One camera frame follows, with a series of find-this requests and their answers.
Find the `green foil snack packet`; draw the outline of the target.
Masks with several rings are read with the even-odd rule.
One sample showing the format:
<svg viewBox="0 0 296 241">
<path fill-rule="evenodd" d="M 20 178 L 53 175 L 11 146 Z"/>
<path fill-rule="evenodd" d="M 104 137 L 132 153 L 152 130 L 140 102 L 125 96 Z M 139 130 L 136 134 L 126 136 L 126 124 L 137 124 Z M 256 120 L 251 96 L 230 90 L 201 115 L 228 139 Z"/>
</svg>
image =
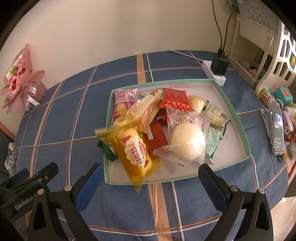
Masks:
<svg viewBox="0 0 296 241">
<path fill-rule="evenodd" d="M 208 127 L 206 132 L 206 147 L 205 147 L 205 163 L 213 165 L 212 158 L 215 150 L 217 149 L 219 142 L 224 138 L 226 127 L 223 130 L 217 130 L 213 127 Z"/>
</svg>

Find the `green white snack packet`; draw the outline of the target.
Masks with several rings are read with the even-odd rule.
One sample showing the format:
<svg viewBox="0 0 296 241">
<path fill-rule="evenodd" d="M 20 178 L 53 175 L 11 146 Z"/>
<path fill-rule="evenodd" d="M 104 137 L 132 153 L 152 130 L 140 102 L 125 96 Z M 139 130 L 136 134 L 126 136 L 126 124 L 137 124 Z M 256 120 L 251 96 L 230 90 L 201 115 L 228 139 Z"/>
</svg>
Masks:
<svg viewBox="0 0 296 241">
<path fill-rule="evenodd" d="M 99 140 L 97 143 L 97 147 L 99 147 L 103 151 L 107 160 L 114 162 L 118 159 L 118 156 L 114 148 L 109 142 L 104 140 Z"/>
</svg>

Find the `clear green-edged rice cracker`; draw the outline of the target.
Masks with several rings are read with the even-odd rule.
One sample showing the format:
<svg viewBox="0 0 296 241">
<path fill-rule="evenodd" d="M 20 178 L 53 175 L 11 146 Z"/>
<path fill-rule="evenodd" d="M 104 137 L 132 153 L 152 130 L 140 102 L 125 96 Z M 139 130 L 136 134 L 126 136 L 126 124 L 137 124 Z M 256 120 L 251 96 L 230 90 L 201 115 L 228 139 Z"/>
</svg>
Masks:
<svg viewBox="0 0 296 241">
<path fill-rule="evenodd" d="M 215 130 L 222 132 L 222 136 L 224 137 L 227 124 L 231 121 L 228 116 L 221 109 L 210 103 L 204 108 L 203 114 L 210 119 L 210 126 Z"/>
</svg>

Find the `white round bun packet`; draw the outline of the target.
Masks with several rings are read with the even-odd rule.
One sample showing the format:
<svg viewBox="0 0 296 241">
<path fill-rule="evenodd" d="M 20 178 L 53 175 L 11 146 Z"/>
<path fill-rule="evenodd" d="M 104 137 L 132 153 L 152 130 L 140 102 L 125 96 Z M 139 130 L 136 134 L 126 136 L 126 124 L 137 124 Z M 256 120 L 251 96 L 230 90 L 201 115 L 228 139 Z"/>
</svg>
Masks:
<svg viewBox="0 0 296 241">
<path fill-rule="evenodd" d="M 205 161 L 210 119 L 196 111 L 182 112 L 168 104 L 166 116 L 168 144 L 154 149 L 153 154 L 181 166 L 198 169 Z"/>
</svg>

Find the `yellow soft bread packet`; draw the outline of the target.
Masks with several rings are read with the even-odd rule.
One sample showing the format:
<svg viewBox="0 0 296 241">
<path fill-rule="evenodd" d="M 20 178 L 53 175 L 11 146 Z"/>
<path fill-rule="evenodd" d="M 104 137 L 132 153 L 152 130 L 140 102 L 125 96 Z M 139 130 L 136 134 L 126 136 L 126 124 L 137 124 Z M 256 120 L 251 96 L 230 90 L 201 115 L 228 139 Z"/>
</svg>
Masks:
<svg viewBox="0 0 296 241">
<path fill-rule="evenodd" d="M 159 158 L 149 154 L 149 144 L 139 123 L 140 116 L 137 115 L 123 118 L 107 128 L 95 129 L 96 136 L 114 149 L 137 193 L 141 192 L 144 180 L 163 166 Z"/>
</svg>

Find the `red white wafer packet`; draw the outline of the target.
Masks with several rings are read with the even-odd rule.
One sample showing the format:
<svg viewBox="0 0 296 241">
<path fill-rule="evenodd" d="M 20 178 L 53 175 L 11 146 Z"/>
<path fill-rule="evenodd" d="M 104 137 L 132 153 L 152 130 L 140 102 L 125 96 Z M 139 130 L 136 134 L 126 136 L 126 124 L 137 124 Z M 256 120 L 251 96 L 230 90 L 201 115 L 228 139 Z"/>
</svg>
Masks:
<svg viewBox="0 0 296 241">
<path fill-rule="evenodd" d="M 163 128 L 160 123 L 151 123 L 145 133 L 142 133 L 148 154 L 151 159 L 157 158 L 153 155 L 154 149 L 168 144 Z"/>
</svg>

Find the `yellow pudding jelly cup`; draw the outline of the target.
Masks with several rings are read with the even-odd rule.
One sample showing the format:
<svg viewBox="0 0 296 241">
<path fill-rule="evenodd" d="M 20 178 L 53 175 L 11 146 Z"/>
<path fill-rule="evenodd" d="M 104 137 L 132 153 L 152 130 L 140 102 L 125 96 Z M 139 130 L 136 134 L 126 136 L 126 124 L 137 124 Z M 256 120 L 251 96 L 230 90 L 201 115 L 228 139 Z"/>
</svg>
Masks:
<svg viewBox="0 0 296 241">
<path fill-rule="evenodd" d="M 205 99 L 197 95 L 189 95 L 188 100 L 191 108 L 198 113 L 200 113 L 207 104 Z"/>
</svg>

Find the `red patterned pastry packet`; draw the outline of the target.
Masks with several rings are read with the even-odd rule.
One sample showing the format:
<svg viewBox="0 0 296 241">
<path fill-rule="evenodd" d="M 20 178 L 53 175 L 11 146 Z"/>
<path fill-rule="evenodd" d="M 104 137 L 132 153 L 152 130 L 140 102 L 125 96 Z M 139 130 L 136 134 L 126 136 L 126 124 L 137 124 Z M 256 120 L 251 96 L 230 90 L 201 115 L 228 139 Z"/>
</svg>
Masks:
<svg viewBox="0 0 296 241">
<path fill-rule="evenodd" d="M 182 112 L 193 110 L 184 90 L 164 88 L 164 99 L 161 108 L 166 109 L 167 105 Z"/>
</svg>

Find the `pink swiss roll packet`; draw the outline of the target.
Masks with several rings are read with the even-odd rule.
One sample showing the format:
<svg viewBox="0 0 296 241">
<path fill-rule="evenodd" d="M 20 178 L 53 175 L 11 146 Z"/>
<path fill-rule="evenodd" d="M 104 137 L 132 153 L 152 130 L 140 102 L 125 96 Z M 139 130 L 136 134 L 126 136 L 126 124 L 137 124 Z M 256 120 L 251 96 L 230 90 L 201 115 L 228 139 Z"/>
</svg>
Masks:
<svg viewBox="0 0 296 241">
<path fill-rule="evenodd" d="M 116 89 L 114 90 L 115 104 L 111 123 L 118 118 L 124 118 L 127 111 L 132 107 L 137 99 L 138 88 Z"/>
</svg>

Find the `beige sandwich cracker packet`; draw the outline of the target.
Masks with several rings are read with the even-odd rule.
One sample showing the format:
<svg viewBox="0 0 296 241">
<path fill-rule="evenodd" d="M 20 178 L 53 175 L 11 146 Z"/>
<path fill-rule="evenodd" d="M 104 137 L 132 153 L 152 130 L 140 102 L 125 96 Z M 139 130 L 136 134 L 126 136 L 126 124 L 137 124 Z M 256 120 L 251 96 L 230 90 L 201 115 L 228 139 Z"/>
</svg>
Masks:
<svg viewBox="0 0 296 241">
<path fill-rule="evenodd" d="M 147 133 L 163 102 L 163 91 L 141 93 L 137 101 L 127 110 L 125 115 L 127 126 L 136 125 L 142 133 Z"/>
</svg>

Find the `red shiny snack packet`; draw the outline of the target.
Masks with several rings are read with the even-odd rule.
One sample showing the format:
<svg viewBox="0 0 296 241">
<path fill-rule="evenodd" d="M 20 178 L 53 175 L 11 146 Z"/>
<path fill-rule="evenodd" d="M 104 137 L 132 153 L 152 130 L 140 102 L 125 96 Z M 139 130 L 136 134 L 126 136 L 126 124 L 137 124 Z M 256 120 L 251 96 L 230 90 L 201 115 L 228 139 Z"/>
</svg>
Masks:
<svg viewBox="0 0 296 241">
<path fill-rule="evenodd" d="M 157 123 L 160 123 L 162 125 L 167 125 L 168 124 L 168 120 L 167 120 L 167 112 L 166 112 L 166 109 L 160 109 L 159 112 L 154 117 L 153 122 L 157 122 Z"/>
</svg>

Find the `crumpled patterned wrapper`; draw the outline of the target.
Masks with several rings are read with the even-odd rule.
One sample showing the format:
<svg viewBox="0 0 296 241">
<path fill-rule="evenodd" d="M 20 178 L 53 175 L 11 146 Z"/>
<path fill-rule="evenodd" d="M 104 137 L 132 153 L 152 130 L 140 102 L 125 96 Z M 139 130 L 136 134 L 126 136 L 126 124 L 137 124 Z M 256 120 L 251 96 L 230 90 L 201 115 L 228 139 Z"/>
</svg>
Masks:
<svg viewBox="0 0 296 241">
<path fill-rule="evenodd" d="M 4 166 L 9 173 L 9 176 L 12 177 L 16 172 L 16 145 L 14 143 L 9 143 L 8 145 L 8 155 L 6 157 Z"/>
</svg>

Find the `teal shallow cardboard tray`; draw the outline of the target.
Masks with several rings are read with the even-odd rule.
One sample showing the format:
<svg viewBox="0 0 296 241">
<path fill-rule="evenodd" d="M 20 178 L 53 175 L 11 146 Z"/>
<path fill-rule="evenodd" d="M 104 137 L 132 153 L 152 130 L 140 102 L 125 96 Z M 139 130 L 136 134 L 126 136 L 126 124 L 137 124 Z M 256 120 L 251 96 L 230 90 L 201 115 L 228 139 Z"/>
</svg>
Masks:
<svg viewBox="0 0 296 241">
<path fill-rule="evenodd" d="M 153 92 L 160 88 L 185 90 L 188 95 L 198 95 L 219 108 L 230 123 L 226 126 L 224 138 L 219 142 L 212 158 L 213 171 L 222 170 L 251 156 L 248 140 L 241 122 L 222 88 L 212 79 L 178 79 L 126 86 L 138 89 L 138 93 Z M 145 178 L 144 184 L 177 181 L 197 176 L 197 172 L 176 163 L 162 160 L 163 167 Z"/>
</svg>

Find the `smartphone with lit screen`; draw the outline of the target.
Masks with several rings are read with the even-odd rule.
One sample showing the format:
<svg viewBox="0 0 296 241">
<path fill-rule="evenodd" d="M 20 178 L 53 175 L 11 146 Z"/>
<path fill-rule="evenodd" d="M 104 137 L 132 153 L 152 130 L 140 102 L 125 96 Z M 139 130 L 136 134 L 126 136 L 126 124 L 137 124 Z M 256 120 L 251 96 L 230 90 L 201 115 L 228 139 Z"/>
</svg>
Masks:
<svg viewBox="0 0 296 241">
<path fill-rule="evenodd" d="M 268 101 L 268 117 L 270 121 L 271 149 L 276 156 L 284 153 L 284 128 L 280 105 L 276 101 Z"/>
</svg>

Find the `pink flower bouquet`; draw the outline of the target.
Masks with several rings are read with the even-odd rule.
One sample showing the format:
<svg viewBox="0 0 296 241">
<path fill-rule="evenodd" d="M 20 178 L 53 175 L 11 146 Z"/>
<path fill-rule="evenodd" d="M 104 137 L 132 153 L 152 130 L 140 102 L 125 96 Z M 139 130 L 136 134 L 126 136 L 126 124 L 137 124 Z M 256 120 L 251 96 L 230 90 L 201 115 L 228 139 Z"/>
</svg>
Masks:
<svg viewBox="0 0 296 241">
<path fill-rule="evenodd" d="M 24 113 L 39 107 L 47 91 L 42 82 L 45 74 L 45 70 L 33 70 L 30 44 L 25 44 L 3 78 L 5 85 L 1 88 L 1 96 L 4 97 L 2 108 L 7 113 Z"/>
</svg>

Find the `teal toy box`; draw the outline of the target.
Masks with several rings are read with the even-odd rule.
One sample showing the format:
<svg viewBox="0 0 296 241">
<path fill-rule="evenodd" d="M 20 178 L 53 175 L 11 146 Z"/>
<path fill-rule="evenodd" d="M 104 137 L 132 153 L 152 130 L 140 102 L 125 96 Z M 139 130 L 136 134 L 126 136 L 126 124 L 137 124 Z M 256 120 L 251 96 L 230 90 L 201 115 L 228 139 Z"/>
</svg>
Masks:
<svg viewBox="0 0 296 241">
<path fill-rule="evenodd" d="M 281 100 L 284 106 L 293 102 L 293 95 L 287 87 L 279 87 L 274 92 L 274 98 Z"/>
</svg>

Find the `white wooden shelf unit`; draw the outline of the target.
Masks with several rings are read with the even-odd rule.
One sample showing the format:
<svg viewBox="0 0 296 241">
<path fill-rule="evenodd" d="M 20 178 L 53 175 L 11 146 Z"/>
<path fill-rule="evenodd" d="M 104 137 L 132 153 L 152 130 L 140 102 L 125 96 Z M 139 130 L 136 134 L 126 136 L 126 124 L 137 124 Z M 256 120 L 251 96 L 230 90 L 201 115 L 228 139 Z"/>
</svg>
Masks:
<svg viewBox="0 0 296 241">
<path fill-rule="evenodd" d="M 259 93 L 288 87 L 295 93 L 295 39 L 262 1 L 238 1 L 229 60 Z"/>
</svg>

